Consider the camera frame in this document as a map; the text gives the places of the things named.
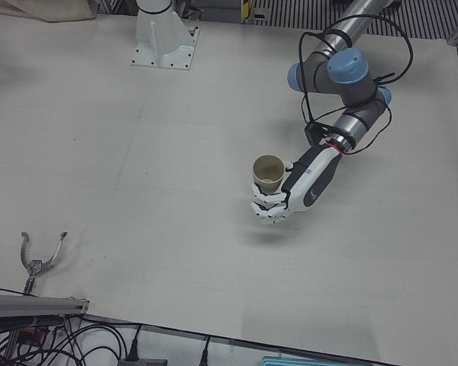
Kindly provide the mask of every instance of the paper cup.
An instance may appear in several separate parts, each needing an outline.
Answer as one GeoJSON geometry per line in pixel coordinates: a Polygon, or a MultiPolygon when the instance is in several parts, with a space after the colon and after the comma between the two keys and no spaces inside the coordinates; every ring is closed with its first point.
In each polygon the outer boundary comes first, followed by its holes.
{"type": "Polygon", "coordinates": [[[282,184],[285,166],[273,155],[260,156],[253,164],[253,181],[266,194],[275,193],[282,184]]]}

